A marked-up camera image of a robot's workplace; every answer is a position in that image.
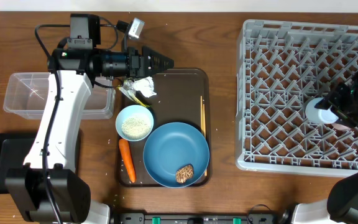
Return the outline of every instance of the wooden surface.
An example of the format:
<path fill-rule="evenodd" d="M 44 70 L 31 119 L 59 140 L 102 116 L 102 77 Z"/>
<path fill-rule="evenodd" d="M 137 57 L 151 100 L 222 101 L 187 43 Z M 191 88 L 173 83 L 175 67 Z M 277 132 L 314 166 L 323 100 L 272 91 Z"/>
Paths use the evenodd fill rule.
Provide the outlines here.
<path fill-rule="evenodd" d="M 90 186 L 92 199 L 120 210 L 149 213 L 245 213 L 264 203 L 281 210 L 293 202 L 314 202 L 328 196 L 334 178 L 240 171 L 234 165 L 236 114 L 236 39 L 247 19 L 358 25 L 358 14 L 275 13 L 97 13 L 113 22 L 138 17 L 146 22 L 136 46 L 149 47 L 175 60 L 176 67 L 198 67 L 209 76 L 212 131 L 212 177 L 203 187 L 127 189 L 114 176 L 116 107 L 109 120 L 84 120 L 79 176 Z M 4 112 L 9 76 L 14 72 L 46 72 L 46 59 L 34 37 L 37 24 L 67 24 L 68 12 L 0 12 L 0 133 L 36 131 L 39 121 Z M 111 44 L 113 32 L 103 29 Z M 68 29 L 41 32 L 49 51 Z M 10 195 L 0 195 L 0 223 L 23 223 Z"/>

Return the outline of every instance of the carrot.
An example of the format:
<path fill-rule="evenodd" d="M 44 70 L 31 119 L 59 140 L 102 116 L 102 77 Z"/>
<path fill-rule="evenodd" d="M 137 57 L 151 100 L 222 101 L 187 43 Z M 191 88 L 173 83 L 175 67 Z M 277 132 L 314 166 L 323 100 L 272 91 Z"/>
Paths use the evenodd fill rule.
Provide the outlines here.
<path fill-rule="evenodd" d="M 121 152 L 122 160 L 124 161 L 125 168 L 127 169 L 128 176 L 132 183 L 136 181 L 136 174 L 134 164 L 132 162 L 131 149 L 129 148 L 129 142 L 125 139 L 120 139 L 118 142 L 119 150 Z"/>

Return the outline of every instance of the bowl of rice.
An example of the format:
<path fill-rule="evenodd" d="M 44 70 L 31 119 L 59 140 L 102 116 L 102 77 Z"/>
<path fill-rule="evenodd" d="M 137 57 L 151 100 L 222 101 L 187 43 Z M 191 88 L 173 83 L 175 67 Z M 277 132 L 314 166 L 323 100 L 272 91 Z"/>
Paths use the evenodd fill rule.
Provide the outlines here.
<path fill-rule="evenodd" d="M 140 141 L 146 138 L 153 129 L 152 113 L 140 105 L 125 107 L 117 116 L 117 133 L 128 141 Z"/>

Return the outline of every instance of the white dish rack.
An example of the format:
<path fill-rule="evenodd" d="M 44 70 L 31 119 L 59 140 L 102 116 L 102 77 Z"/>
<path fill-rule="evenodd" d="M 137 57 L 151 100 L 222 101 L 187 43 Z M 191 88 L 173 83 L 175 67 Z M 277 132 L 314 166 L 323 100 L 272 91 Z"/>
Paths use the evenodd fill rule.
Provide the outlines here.
<path fill-rule="evenodd" d="M 310 123 L 303 105 L 358 70 L 358 26 L 255 21 L 237 40 L 236 166 L 347 177 L 358 172 L 358 128 Z"/>

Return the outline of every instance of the wooden chopstick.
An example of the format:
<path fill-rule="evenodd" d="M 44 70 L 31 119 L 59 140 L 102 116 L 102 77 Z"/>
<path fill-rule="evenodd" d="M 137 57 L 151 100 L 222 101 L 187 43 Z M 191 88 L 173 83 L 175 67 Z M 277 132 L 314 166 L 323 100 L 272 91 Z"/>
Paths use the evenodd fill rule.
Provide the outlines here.
<path fill-rule="evenodd" d="M 206 124 L 205 124 L 205 105 L 203 104 L 203 96 L 200 97 L 200 111 L 201 111 L 201 133 L 206 138 Z"/>

